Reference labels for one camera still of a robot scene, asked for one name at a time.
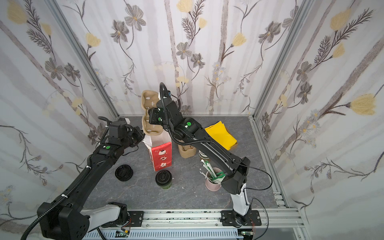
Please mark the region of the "red white paper gift bag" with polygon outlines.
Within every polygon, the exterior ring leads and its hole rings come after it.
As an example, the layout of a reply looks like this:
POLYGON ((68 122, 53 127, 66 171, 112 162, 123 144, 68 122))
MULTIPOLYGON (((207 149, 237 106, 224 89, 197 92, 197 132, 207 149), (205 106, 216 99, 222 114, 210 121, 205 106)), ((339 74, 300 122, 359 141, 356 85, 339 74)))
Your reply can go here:
POLYGON ((172 139, 168 132, 163 131, 157 136, 146 135, 143 142, 149 150, 155 172, 172 165, 172 139))

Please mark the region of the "black plastic cup lid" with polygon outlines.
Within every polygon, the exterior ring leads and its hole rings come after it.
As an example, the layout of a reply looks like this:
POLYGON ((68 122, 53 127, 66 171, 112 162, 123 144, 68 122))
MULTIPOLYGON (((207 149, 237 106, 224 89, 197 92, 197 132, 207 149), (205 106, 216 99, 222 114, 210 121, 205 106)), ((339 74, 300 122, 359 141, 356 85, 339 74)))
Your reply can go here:
POLYGON ((155 177, 156 184, 157 182, 164 183, 167 181, 172 181, 172 179, 173 179, 172 173, 168 170, 159 171, 155 177))

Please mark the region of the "green paper coffee cup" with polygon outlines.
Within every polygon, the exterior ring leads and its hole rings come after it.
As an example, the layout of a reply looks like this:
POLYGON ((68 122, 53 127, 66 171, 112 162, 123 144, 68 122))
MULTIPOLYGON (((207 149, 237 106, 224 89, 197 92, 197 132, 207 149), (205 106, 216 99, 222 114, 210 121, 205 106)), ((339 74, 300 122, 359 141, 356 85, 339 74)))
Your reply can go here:
POLYGON ((172 186, 172 181, 167 181, 164 183, 157 182, 158 186, 160 186, 162 189, 167 190, 172 186))

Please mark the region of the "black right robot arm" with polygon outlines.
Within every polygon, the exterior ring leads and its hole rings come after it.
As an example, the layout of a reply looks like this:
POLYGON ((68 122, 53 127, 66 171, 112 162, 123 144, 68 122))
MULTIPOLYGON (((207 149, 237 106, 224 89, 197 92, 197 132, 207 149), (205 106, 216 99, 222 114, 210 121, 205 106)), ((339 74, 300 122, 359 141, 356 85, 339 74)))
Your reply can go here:
POLYGON ((219 166, 225 174, 221 185, 231 194, 233 211, 246 216, 251 210, 245 190, 250 160, 246 157, 241 159, 226 150, 195 119, 183 117, 164 83, 160 83, 159 93, 160 100, 149 109, 149 123, 162 126, 176 144, 191 145, 219 166))

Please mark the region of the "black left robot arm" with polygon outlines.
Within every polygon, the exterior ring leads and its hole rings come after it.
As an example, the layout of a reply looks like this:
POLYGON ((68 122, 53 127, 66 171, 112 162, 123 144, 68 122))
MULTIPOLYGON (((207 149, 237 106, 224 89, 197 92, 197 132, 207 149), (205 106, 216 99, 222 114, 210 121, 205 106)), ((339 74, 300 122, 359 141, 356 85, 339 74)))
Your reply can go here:
POLYGON ((51 203, 42 203, 37 219, 24 231, 21 238, 28 238, 33 228, 40 226, 45 238, 54 240, 81 240, 89 231, 107 223, 125 223, 128 220, 126 205, 111 204, 100 210, 82 214, 84 204, 105 173, 124 155, 125 149, 138 146, 144 131, 133 127, 126 119, 112 122, 99 118, 107 126, 100 144, 87 157, 87 165, 80 175, 51 203))

